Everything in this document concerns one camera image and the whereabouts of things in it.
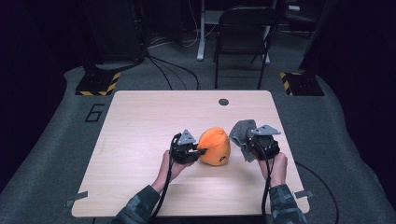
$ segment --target person's hand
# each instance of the person's hand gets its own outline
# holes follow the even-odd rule
[[[265,161],[258,161],[260,168],[262,170],[262,176],[267,179],[268,170],[267,164]],[[286,183],[286,171],[288,167],[288,158],[282,152],[279,152],[273,159],[268,161],[269,167],[271,169],[272,164],[274,164],[274,168],[271,173],[271,184],[270,187],[273,188],[278,185],[282,185]]]
[[[151,185],[158,193],[161,193],[163,191],[163,187],[165,186],[166,177],[168,175],[168,170],[169,170],[169,160],[170,160],[169,150],[166,150],[163,153],[163,162],[161,163],[158,176],[155,179],[154,183]],[[170,181],[174,180],[181,173],[181,171],[184,170],[184,168],[189,167],[193,164],[194,162],[186,163],[186,164],[180,164],[174,162],[172,166],[172,175]]]

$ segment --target gray carpet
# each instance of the gray carpet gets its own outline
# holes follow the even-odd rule
[[[329,186],[339,206],[339,223],[395,223],[395,211],[348,136],[343,111],[331,88],[320,78],[323,97],[288,96],[283,88],[279,74],[298,72],[307,43],[304,35],[277,33],[270,49],[271,63],[266,66],[262,81],[262,90],[273,94],[293,157]],[[152,46],[148,52],[190,69],[198,76],[202,90],[213,90],[214,44],[213,39],[206,41],[203,62],[196,61],[198,43],[191,47],[172,43]],[[259,71],[228,69],[248,66],[250,58],[221,59],[220,90],[256,89]],[[259,60],[253,66],[259,68]],[[172,68],[188,90],[196,88],[193,76]],[[164,71],[174,90],[184,90],[177,76],[166,68]],[[75,87],[83,75],[82,68],[64,75],[67,90],[63,101],[28,158],[1,193],[0,223],[92,223],[88,218],[72,217],[71,207],[65,207],[64,203],[78,192],[113,94],[76,96]],[[169,86],[158,68],[146,59],[121,73],[115,88],[120,90],[169,90]],[[96,107],[103,111],[99,121],[84,122],[94,104],[103,104]],[[304,188],[315,194],[309,199],[308,222],[334,223],[336,213],[330,193],[314,175],[297,167]],[[97,218],[95,223],[109,220],[111,218]]]

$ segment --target orange plush toy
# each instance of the orange plush toy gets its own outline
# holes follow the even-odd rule
[[[197,149],[205,148],[207,151],[200,159],[209,165],[221,166],[230,159],[230,139],[220,127],[208,129],[201,135]]]

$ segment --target person's arm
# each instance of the person's arm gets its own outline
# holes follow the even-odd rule
[[[165,186],[167,173],[169,170],[169,150],[163,153],[163,162],[161,163],[160,171],[155,181],[144,189],[140,190],[136,195],[123,207],[117,216],[111,222],[112,224],[140,224],[148,223],[151,212],[155,204],[160,199],[160,194],[163,192]],[[179,164],[174,162],[172,166],[171,181],[175,179],[181,171],[191,166],[192,163]]]
[[[269,164],[269,167],[274,164],[269,189],[271,214],[274,223],[306,223],[303,212],[298,208],[288,185],[286,185],[288,158],[285,154],[279,152],[272,160],[269,160]],[[262,170],[262,176],[266,179],[268,176],[266,162],[259,161],[259,165]]]

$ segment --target chair backrest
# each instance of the chair backrest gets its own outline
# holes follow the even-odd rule
[[[271,7],[231,7],[221,14],[219,26],[273,26],[277,23],[278,18],[278,13]]]

